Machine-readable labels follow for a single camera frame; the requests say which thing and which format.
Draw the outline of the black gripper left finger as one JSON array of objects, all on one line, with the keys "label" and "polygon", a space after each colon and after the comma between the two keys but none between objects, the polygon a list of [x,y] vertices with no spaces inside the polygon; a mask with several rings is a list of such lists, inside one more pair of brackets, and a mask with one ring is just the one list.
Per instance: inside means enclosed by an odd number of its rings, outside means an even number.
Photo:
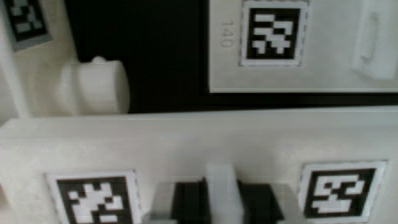
[{"label": "black gripper left finger", "polygon": [[205,180],[159,184],[143,224],[208,224]]}]

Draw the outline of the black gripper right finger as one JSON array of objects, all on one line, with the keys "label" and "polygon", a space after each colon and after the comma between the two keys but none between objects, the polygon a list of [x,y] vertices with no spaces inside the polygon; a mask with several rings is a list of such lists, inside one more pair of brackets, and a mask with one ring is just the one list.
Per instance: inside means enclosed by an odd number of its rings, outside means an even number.
[{"label": "black gripper right finger", "polygon": [[310,224],[287,184],[239,182],[244,224]]}]

